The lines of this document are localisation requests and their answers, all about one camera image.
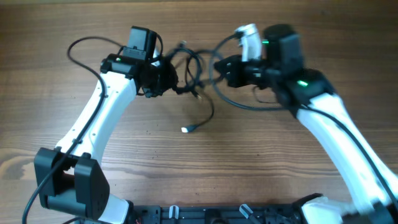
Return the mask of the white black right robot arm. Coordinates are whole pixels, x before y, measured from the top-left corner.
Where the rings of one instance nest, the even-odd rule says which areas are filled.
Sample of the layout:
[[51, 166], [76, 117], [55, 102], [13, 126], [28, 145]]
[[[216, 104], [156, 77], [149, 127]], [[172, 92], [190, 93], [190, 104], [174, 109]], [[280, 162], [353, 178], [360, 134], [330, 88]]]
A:
[[254, 24], [234, 32], [242, 53], [212, 62], [228, 85], [270, 88], [280, 110], [288, 110], [324, 148], [342, 176], [352, 201], [320, 194], [298, 204], [305, 223], [396, 223], [397, 176], [373, 151], [351, 120], [343, 100], [318, 70], [307, 68], [300, 37], [288, 24], [260, 34]]

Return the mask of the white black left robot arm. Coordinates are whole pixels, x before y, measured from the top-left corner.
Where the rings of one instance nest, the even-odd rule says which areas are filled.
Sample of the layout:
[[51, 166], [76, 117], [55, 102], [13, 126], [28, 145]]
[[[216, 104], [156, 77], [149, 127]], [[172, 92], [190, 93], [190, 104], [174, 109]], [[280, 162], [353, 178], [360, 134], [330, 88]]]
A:
[[177, 83], [161, 36], [134, 26], [95, 71], [98, 82], [77, 121], [53, 149], [34, 157], [37, 188], [32, 194], [42, 207], [94, 223], [139, 223], [131, 201], [110, 192], [101, 161], [109, 138], [127, 106], [138, 96], [160, 96]]

